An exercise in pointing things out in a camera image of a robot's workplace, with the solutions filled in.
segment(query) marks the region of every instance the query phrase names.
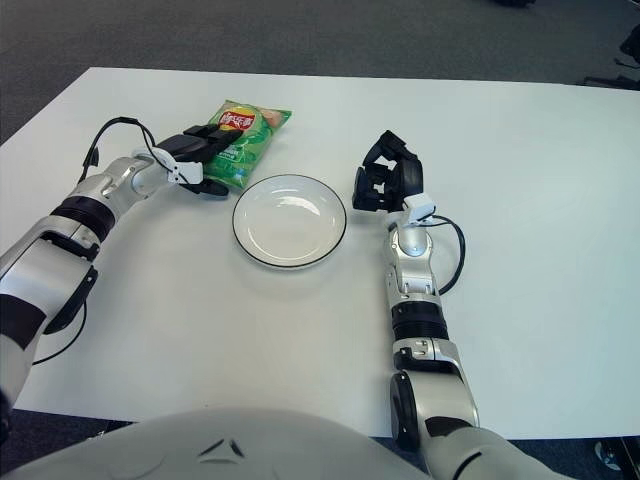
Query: plate rim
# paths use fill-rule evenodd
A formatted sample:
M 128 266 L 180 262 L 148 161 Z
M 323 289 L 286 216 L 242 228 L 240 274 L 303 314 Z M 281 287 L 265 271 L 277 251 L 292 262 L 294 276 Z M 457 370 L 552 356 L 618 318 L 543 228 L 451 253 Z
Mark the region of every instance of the plate rim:
M 277 178 L 277 177 L 302 177 L 302 178 L 308 178 L 309 180 L 313 180 L 314 182 L 318 182 L 321 185 L 324 185 L 325 187 L 327 187 L 329 189 L 329 191 L 331 193 L 333 193 L 333 195 L 338 199 L 338 203 L 342 207 L 342 214 L 344 215 L 344 226 L 342 227 L 342 232 L 340 233 L 340 238 L 338 238 L 338 241 L 331 247 L 331 249 L 327 253 L 325 253 L 324 255 L 322 255 L 319 258 L 316 258 L 315 260 L 313 260 L 311 262 L 300 263 L 300 264 L 296 264 L 296 265 L 277 265 L 275 263 L 269 263 L 269 262 L 266 262 L 266 261 L 256 257 L 255 255 L 252 255 L 251 252 L 249 252 L 244 247 L 244 245 L 242 244 L 242 242 L 238 238 L 238 233 L 236 232 L 235 218 L 236 218 L 236 210 L 238 208 L 238 204 L 240 203 L 240 200 L 242 200 L 242 197 L 244 197 L 247 192 L 249 192 L 253 187 L 258 185 L 259 183 L 262 183 L 262 182 L 264 182 L 266 180 L 271 180 L 272 178 Z M 236 200 L 236 204 L 233 206 L 233 214 L 231 215 L 231 229 L 233 230 L 233 236 L 236 238 L 236 242 L 238 242 L 238 245 L 240 245 L 242 250 L 244 250 L 244 252 L 247 255 L 249 255 L 251 258 L 253 258 L 254 260 L 256 260 L 256 261 L 258 261 L 260 263 L 262 263 L 263 265 L 268 265 L 270 267 L 282 268 L 282 269 L 295 269 L 295 268 L 307 267 L 309 265 L 313 265 L 314 263 L 318 263 L 323 258 L 326 258 L 327 256 L 329 256 L 338 247 L 338 245 L 340 245 L 340 243 L 342 242 L 342 239 L 344 238 L 344 234 L 347 231 L 347 209 L 344 207 L 344 203 L 342 203 L 342 199 L 336 193 L 336 191 L 333 188 L 331 188 L 329 185 L 327 185 L 326 183 L 318 180 L 317 178 L 313 178 L 313 177 L 310 177 L 308 175 L 300 175 L 298 173 L 280 173 L 278 175 L 271 175 L 269 177 L 263 178 L 262 180 L 258 180 L 256 183 L 254 183 L 249 188 L 247 188 L 244 192 L 242 192 L 242 195 L 240 195 L 238 197 L 238 200 Z

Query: robot forearm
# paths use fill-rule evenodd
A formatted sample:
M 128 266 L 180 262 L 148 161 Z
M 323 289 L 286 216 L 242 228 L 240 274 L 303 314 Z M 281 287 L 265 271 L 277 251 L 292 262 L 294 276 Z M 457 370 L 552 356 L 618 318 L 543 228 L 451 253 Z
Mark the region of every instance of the robot forearm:
M 98 276 L 92 262 L 101 243 L 135 202 L 167 184 L 162 174 L 161 167 L 144 158 L 115 160 L 103 173 L 81 182 L 0 258 L 0 392 L 5 410 L 24 385 L 40 335 L 66 327 L 86 300 Z M 136 189 L 140 177 L 149 180 L 147 190 Z

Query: black cable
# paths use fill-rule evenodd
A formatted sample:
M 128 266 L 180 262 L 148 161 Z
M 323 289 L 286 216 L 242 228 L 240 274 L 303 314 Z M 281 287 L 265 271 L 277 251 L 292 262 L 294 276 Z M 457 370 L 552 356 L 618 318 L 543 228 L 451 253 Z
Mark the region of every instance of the black cable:
M 60 355 L 61 353 L 66 351 L 71 345 L 74 344 L 74 342 L 78 339 L 78 337 L 82 333 L 82 330 L 84 329 L 84 325 L 87 323 L 87 301 L 86 300 L 82 304 L 82 307 L 84 309 L 84 312 L 82 314 L 82 323 L 80 324 L 80 328 L 76 332 L 76 335 L 71 339 L 71 341 L 69 343 L 67 343 L 67 345 L 64 348 L 58 350 L 56 353 L 54 353 L 52 355 L 49 355 L 48 357 L 41 358 L 40 360 L 36 360 L 31 365 L 33 365 L 33 366 L 34 365 L 40 365 L 41 363 L 47 362 L 47 361 L 51 360 L 52 358 L 55 358 L 58 355 Z
M 161 162 L 160 159 L 158 157 L 156 157 L 156 155 L 153 153 L 152 147 L 156 146 L 156 140 L 155 140 L 155 138 L 153 138 L 153 134 L 151 133 L 151 131 L 147 127 L 145 127 L 137 118 L 116 117 L 116 118 L 112 118 L 111 120 L 106 122 L 102 126 L 102 128 L 100 128 L 100 130 L 98 130 L 98 133 L 94 137 L 93 142 L 91 142 L 91 146 L 89 147 L 89 151 L 87 152 L 87 155 L 84 157 L 84 162 L 82 162 L 82 175 L 80 175 L 80 179 L 78 180 L 78 183 L 82 182 L 85 178 L 87 178 L 87 173 L 89 172 L 89 167 L 91 165 L 94 165 L 94 166 L 98 165 L 97 159 L 96 159 L 95 163 L 93 162 L 93 156 L 94 156 L 94 152 L 97 151 L 96 146 L 97 146 L 98 141 L 100 140 L 100 137 L 102 136 L 102 134 L 109 127 L 111 127 L 113 125 L 120 124 L 120 123 L 124 123 L 124 124 L 127 124 L 127 125 L 135 125 L 135 126 L 139 127 L 141 132 L 142 132 L 142 138 L 144 138 L 144 143 L 147 146 L 147 150 L 149 150 L 149 154 L 153 157 L 153 159 L 156 162 L 158 162 L 158 165 L 160 165 L 162 168 L 164 168 L 167 172 L 171 173 L 172 175 L 175 175 L 173 170 L 171 170 L 163 162 Z M 187 181 L 187 179 L 184 177 L 184 175 L 182 175 L 182 173 L 178 173 L 178 175 L 180 176 L 180 178 L 185 183 L 187 183 L 187 184 L 189 183 Z
M 167 167 L 164 163 L 162 163 L 160 161 L 160 159 L 158 157 L 156 157 L 156 155 L 153 153 L 153 150 L 151 150 L 151 146 L 149 145 L 149 141 L 147 140 L 147 132 L 145 132 L 145 130 L 142 130 L 142 138 L 144 138 L 144 143 L 147 146 L 147 150 L 149 150 L 149 153 L 151 154 L 151 156 L 153 157 L 153 159 L 158 162 L 158 165 L 160 165 L 162 168 L 164 168 L 167 172 L 169 172 L 171 175 L 175 175 L 175 172 L 173 172 L 173 170 L 171 170 L 169 167 Z M 184 183 L 186 183 L 187 185 L 189 184 L 189 181 L 184 177 L 184 175 L 182 175 L 181 173 L 178 173 L 178 175 L 180 176 L 180 178 L 182 180 L 184 180 Z
M 462 273 L 462 268 L 464 267 L 464 259 L 467 254 L 467 243 L 464 239 L 464 233 L 462 229 L 451 219 L 447 217 L 443 217 L 442 215 L 433 215 L 433 218 L 438 220 L 442 220 L 442 223 L 436 223 L 432 225 L 427 225 L 427 227 L 439 227 L 441 225 L 451 225 L 453 229 L 456 231 L 456 235 L 458 236 L 458 244 L 460 245 L 460 257 L 458 258 L 458 266 L 456 267 L 455 272 L 453 273 L 453 277 L 449 280 L 444 287 L 438 290 L 440 295 L 444 295 L 449 290 L 453 288 L 453 286 L 458 282 L 460 278 L 460 274 Z

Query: gray carpet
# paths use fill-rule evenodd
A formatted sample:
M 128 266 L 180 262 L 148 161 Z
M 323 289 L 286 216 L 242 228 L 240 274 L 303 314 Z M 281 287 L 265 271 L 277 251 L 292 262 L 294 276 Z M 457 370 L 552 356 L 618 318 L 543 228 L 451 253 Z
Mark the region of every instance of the gray carpet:
M 625 0 L 0 0 L 0 142 L 91 66 L 571 84 L 634 77 L 612 59 L 639 22 Z M 114 425 L 14 417 L 2 472 Z M 621 478 L 593 443 L 517 445 L 568 475 Z

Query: red logo on bag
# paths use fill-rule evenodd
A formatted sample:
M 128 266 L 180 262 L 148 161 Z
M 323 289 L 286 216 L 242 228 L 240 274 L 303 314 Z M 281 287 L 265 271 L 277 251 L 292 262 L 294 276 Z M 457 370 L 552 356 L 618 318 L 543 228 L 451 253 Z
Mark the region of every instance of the red logo on bag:
M 238 112 L 224 112 L 218 125 L 227 125 L 233 129 L 247 130 L 253 125 L 255 115 L 244 115 Z

